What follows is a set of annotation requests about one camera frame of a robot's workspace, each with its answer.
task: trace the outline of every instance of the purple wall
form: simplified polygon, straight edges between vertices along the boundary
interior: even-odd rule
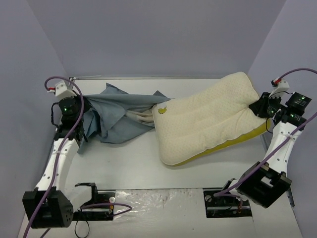
[[[268,34],[249,75],[259,92],[271,90],[270,80],[298,67],[317,69],[317,1],[288,0]],[[286,78],[290,91],[313,100],[306,117],[317,111],[317,75],[296,72]],[[307,125],[294,146],[289,177],[295,201],[295,214],[306,238],[317,237],[317,119]]]
[[[25,0],[1,1],[0,32],[0,237],[15,238],[53,141],[44,80],[65,71]]]
[[[248,71],[285,0],[27,0],[65,70],[83,75]]]

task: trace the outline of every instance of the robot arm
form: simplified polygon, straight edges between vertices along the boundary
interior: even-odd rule
[[[276,79],[272,81],[272,85],[275,89],[271,93],[263,93],[258,101],[249,105],[249,108],[261,118],[272,118],[275,125],[264,160],[279,149],[265,163],[264,160],[255,163],[239,180],[228,181],[222,192],[215,194],[215,197],[226,196],[230,191],[231,195],[242,200],[250,199],[267,208],[290,188],[292,181],[287,178],[287,164],[294,143],[304,126],[294,134],[292,132],[306,121],[302,115],[311,99],[295,92],[284,106],[280,103],[281,96],[289,88],[288,83]]]
[[[32,228],[68,227],[73,220],[74,211],[77,211],[82,204],[90,201],[95,192],[89,186],[76,186],[70,192],[65,191],[66,177],[72,159],[77,153],[81,141],[86,137],[84,135],[83,119],[69,134],[80,117],[82,102],[79,96],[69,89],[64,81],[56,85],[54,92],[56,97],[60,99],[58,105],[62,112],[61,124],[56,129],[53,151],[41,180],[33,191],[24,193],[22,201],[29,220],[47,192],[48,187],[50,187],[54,174],[55,178],[47,198],[32,222]],[[89,103],[84,101],[84,112],[89,108]],[[57,159],[58,163],[54,173],[54,165]]]

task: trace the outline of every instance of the yellow logo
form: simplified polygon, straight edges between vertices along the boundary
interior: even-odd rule
[[[158,113],[159,113],[159,114],[164,114],[166,111],[167,111],[167,108],[166,108],[166,107],[165,107],[165,108],[159,108],[159,109],[158,109]]]

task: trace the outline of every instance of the gray towel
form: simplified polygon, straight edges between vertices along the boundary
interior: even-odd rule
[[[101,94],[85,96],[92,108],[84,113],[87,138],[97,135],[101,142],[123,143],[153,129],[153,122],[134,120],[127,111],[143,113],[155,104],[170,100],[159,91],[153,95],[128,94],[111,84]]]

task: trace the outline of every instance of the white pillow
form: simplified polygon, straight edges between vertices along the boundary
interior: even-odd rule
[[[248,108],[258,99],[247,75],[239,72],[189,98],[155,105],[160,159],[177,165],[261,126],[265,119]]]

